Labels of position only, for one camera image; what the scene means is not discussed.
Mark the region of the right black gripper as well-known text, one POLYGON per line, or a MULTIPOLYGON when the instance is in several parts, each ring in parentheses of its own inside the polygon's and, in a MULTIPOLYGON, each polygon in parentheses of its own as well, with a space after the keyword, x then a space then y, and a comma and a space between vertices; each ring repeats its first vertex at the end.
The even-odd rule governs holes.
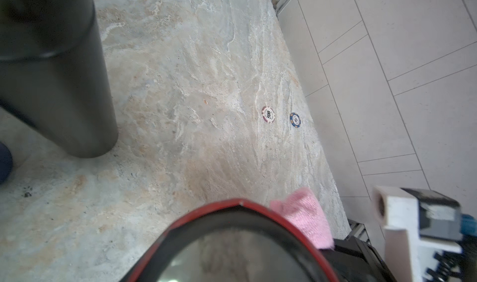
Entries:
POLYGON ((370 244, 356 237, 335 239, 334 249, 321 250, 341 282, 396 282, 396 278, 370 244))

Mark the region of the pink cloth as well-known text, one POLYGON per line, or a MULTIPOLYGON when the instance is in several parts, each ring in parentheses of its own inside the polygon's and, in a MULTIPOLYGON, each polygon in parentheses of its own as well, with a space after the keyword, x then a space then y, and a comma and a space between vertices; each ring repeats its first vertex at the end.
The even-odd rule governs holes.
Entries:
POLYGON ((284 217, 319 250, 334 249, 328 220, 313 191, 300 188, 284 200, 273 200, 270 209, 284 217))

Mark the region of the red thermos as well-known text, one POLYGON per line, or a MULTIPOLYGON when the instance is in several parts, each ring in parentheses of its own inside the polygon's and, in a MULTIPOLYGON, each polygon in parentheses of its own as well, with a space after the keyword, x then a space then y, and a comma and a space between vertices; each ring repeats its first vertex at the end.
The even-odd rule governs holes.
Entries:
POLYGON ((170 224, 126 282, 336 282, 329 262, 284 217, 234 198, 170 224))

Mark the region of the black thermos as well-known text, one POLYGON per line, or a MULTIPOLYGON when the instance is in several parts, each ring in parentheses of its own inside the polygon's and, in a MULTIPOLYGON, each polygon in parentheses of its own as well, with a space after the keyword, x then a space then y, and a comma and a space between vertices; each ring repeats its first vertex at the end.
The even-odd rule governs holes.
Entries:
POLYGON ((1 106, 75 157, 115 146, 94 0, 1 0, 1 106))

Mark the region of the blue thermos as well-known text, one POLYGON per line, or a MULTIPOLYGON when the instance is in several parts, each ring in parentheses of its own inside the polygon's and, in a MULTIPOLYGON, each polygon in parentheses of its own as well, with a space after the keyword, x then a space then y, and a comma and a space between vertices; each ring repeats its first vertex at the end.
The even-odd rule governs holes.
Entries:
POLYGON ((11 151, 0 143, 0 184, 4 183, 10 176, 13 169, 13 159, 11 151))

